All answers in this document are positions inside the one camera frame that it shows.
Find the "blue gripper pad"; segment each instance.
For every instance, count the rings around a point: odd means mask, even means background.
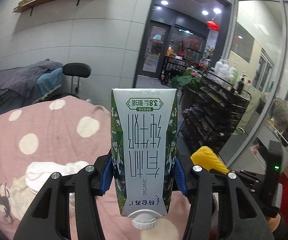
[[[177,184],[177,188],[182,192],[183,195],[187,195],[188,189],[186,186],[186,176],[183,167],[178,158],[175,160],[175,171],[174,178]]]
[[[105,192],[109,190],[112,183],[112,179],[113,179],[113,162],[111,156],[102,174],[102,185],[100,190],[103,194],[105,194]]]

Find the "white cloth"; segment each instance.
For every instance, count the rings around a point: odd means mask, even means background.
[[[62,176],[75,174],[82,168],[89,165],[84,161],[60,165],[53,162],[33,162],[26,169],[25,176],[20,179],[14,178],[10,188],[10,205],[12,214],[21,220],[47,179],[54,172]],[[70,193],[70,211],[75,211],[74,194]]]
[[[26,185],[25,176],[20,177],[20,179],[13,179],[9,200],[11,212],[18,220],[23,218],[35,196],[36,193]]]
[[[39,192],[52,173],[59,172],[62,176],[75,174],[87,165],[89,163],[84,161],[68,163],[66,165],[54,162],[33,162],[26,169],[25,183],[33,191]]]

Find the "organic milk carton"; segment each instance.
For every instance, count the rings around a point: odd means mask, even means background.
[[[121,215],[138,229],[155,227],[168,213],[176,137],[176,89],[112,89],[116,195]]]

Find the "chair backrest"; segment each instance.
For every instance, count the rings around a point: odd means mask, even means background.
[[[88,78],[91,74],[91,68],[84,63],[68,63],[63,67],[63,74],[72,77]]]

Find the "gray tiled wall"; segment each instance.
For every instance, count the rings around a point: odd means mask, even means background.
[[[50,58],[92,68],[82,98],[109,106],[111,88],[132,87],[151,0],[58,0],[12,13],[21,0],[0,1],[0,70]]]

